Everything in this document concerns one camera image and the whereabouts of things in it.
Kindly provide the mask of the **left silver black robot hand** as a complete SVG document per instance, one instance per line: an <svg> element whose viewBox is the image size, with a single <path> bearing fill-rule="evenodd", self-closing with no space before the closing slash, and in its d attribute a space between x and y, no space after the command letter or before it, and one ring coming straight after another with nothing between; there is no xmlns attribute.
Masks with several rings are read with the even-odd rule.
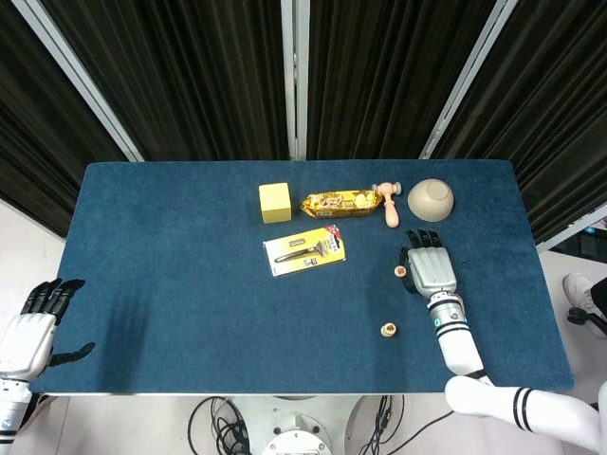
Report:
<svg viewBox="0 0 607 455"><path fill-rule="evenodd" d="M77 351L53 352L57 329L71 299L84 285L81 279L55 279L29 292L21 312L0 337L0 379L30 382L47 368L77 362L93 351L96 344L88 342Z"/></svg>

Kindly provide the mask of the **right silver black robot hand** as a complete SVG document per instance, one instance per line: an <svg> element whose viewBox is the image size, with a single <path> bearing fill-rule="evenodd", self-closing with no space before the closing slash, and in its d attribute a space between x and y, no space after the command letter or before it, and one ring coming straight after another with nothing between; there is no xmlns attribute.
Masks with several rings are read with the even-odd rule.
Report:
<svg viewBox="0 0 607 455"><path fill-rule="evenodd" d="M431 229L405 231L409 243L399 252L399 266L405 269L401 278L410 293L426 299L439 292L454 293L457 280L451 258L438 233Z"/></svg>

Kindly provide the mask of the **beige upturned bowl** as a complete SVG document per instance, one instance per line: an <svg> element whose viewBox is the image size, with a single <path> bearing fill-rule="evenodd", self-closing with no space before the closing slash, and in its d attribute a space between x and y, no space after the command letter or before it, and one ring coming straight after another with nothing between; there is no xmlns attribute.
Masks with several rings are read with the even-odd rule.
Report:
<svg viewBox="0 0 607 455"><path fill-rule="evenodd" d="M429 178L415 184L407 198L411 212L426 222L440 222L450 216L454 206L451 187L444 181Z"/></svg>

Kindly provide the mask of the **wooden toy hammer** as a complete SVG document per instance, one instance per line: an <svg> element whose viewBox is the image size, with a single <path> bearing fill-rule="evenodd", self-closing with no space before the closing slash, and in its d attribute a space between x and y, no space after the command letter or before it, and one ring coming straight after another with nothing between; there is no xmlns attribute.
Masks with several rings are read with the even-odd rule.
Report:
<svg viewBox="0 0 607 455"><path fill-rule="evenodd" d="M383 197L386 225L389 228L397 228L399 225L399 216L395 208L393 197L401 194L401 184L399 182L383 182L381 184L374 184L372 189Z"/></svg>

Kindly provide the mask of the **gold snack package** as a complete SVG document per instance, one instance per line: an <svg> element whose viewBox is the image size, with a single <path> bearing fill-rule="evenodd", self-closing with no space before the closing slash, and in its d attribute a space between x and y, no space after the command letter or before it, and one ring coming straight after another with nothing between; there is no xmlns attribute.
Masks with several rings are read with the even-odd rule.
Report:
<svg viewBox="0 0 607 455"><path fill-rule="evenodd" d="M326 191L309 194L300 209L313 218L344 218L371 214L383 201L375 190Z"/></svg>

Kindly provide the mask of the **razor in blister pack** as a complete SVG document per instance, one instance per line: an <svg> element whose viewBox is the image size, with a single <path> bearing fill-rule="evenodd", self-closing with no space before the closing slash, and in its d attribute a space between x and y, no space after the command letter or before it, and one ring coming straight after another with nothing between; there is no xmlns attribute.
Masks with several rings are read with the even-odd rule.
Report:
<svg viewBox="0 0 607 455"><path fill-rule="evenodd" d="M264 241L273 277L346 260L345 244L336 225Z"/></svg>

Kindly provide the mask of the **white sneaker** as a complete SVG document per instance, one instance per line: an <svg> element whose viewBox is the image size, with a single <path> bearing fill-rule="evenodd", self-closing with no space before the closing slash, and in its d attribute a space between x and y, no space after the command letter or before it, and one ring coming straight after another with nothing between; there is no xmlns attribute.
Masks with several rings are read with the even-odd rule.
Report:
<svg viewBox="0 0 607 455"><path fill-rule="evenodd" d="M566 298L573 307L589 311L594 301L591 295L591 282L579 273L570 273L563 277L562 287Z"/></svg>

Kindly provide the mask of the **black chair base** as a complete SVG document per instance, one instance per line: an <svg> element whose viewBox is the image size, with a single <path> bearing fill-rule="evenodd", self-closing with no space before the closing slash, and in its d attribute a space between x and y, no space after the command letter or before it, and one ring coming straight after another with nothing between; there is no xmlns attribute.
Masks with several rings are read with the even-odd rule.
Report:
<svg viewBox="0 0 607 455"><path fill-rule="evenodd" d="M596 313L589 313L578 307L570 307L567 314L567 320L580 326L589 323L591 327L595 327L598 332L607 339L607 321Z"/></svg>

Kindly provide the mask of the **blue velvet table cover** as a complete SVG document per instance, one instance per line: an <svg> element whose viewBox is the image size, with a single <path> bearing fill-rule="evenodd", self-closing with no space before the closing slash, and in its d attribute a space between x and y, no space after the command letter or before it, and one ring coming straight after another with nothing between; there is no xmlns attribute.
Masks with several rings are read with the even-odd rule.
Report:
<svg viewBox="0 0 607 455"><path fill-rule="evenodd" d="M319 228L262 221L258 188L295 201L385 181L445 181L454 209L434 225L487 373L499 386L564 391L561 342L512 165L500 160L96 163L85 171L59 276L82 279L54 346L96 344L47 370L48 393L442 391L450 378L423 297L395 276L405 231L381 211L337 222L346 260L273 277L264 241ZM394 337L380 334L395 324Z"/></svg>

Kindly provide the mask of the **black trouser leg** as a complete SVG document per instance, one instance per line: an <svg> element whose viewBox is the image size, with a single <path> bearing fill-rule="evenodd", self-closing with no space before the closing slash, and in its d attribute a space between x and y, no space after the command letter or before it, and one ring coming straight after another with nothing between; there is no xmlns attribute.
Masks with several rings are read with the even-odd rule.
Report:
<svg viewBox="0 0 607 455"><path fill-rule="evenodd" d="M607 318L607 277L592 285L590 295L594 305Z"/></svg>

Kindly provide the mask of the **yellow cube block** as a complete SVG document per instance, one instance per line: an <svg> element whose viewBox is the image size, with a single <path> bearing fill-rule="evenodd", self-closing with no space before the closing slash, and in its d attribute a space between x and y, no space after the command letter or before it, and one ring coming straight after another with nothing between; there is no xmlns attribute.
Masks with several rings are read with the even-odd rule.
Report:
<svg viewBox="0 0 607 455"><path fill-rule="evenodd" d="M288 222L292 210L286 182L259 186L260 210L265 224Z"/></svg>

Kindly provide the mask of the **white robot torso base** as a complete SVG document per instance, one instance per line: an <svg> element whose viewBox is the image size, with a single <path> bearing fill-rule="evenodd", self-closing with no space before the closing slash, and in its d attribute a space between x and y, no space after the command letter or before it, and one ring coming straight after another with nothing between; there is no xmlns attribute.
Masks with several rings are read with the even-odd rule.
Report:
<svg viewBox="0 0 607 455"><path fill-rule="evenodd" d="M360 395L240 395L251 455L346 455Z"/></svg>

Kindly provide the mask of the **dark pleated curtain panel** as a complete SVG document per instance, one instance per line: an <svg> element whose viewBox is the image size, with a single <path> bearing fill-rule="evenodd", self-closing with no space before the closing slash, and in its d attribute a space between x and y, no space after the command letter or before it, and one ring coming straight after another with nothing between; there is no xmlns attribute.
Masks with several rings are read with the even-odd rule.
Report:
<svg viewBox="0 0 607 455"><path fill-rule="evenodd" d="M509 161L538 243L607 203L607 0L519 0L432 155Z"/></svg>
<svg viewBox="0 0 607 455"><path fill-rule="evenodd" d="M420 155L496 0L311 0L306 157Z"/></svg>
<svg viewBox="0 0 607 455"><path fill-rule="evenodd" d="M125 156L10 0L0 0L0 199L66 236L86 167Z"/></svg>
<svg viewBox="0 0 607 455"><path fill-rule="evenodd" d="M147 161L286 160L280 0L41 0Z"/></svg>

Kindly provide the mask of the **white divider frame post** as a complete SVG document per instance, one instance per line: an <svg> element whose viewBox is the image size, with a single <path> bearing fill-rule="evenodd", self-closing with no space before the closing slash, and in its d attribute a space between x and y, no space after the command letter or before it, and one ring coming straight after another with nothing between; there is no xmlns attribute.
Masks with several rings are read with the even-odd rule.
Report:
<svg viewBox="0 0 607 455"><path fill-rule="evenodd" d="M289 157L307 157L310 0L280 0Z"/></svg>
<svg viewBox="0 0 607 455"><path fill-rule="evenodd" d="M92 114L130 162L145 158L41 0L10 0Z"/></svg>
<svg viewBox="0 0 607 455"><path fill-rule="evenodd" d="M430 159L432 157L518 3L519 0L495 0L493 8L419 154L419 159Z"/></svg>
<svg viewBox="0 0 607 455"><path fill-rule="evenodd" d="M575 234L585 230L586 228L598 223L599 221L607 218L607 202L592 210L591 212L581 216L578 220L570 224L561 232L550 237L546 241L537 244L536 249L539 254L548 251L554 246L560 244L566 239L574 236Z"/></svg>

